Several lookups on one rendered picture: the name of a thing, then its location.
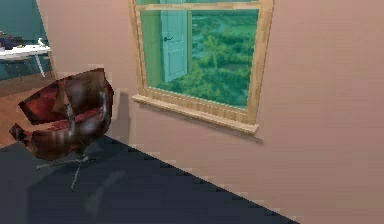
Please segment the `wooden framed window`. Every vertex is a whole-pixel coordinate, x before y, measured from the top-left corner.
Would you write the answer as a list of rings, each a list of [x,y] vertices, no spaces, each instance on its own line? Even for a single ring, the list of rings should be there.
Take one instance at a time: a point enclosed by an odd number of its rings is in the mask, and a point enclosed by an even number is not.
[[[137,103],[253,135],[275,0],[128,0]]]

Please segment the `dark blue object on table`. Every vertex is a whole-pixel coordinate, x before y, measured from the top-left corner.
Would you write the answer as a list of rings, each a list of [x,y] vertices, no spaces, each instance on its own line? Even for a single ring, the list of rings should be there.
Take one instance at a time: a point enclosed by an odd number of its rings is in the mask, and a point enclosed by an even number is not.
[[[12,50],[14,47],[24,45],[25,43],[22,37],[12,36],[10,34],[0,32],[0,47],[4,48],[5,50]]]

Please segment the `white table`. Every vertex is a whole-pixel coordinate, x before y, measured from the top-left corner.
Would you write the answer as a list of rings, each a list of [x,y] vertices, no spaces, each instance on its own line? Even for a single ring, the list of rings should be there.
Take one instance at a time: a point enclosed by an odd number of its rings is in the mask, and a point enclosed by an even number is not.
[[[26,45],[23,48],[14,47],[12,50],[0,50],[0,60],[21,59],[29,56],[34,56],[40,69],[41,75],[45,76],[39,59],[39,55],[50,52],[51,48],[49,46],[41,47],[39,45]]]

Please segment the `dark red leather swivel chair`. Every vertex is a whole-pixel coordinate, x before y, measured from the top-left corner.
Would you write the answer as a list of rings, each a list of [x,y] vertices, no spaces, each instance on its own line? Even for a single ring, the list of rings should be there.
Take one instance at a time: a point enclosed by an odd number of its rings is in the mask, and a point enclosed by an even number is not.
[[[43,168],[68,164],[72,153],[73,162],[82,165],[92,159],[86,148],[111,125],[113,95],[102,68],[56,80],[19,103],[31,124],[49,127],[27,131],[14,124],[9,133]]]

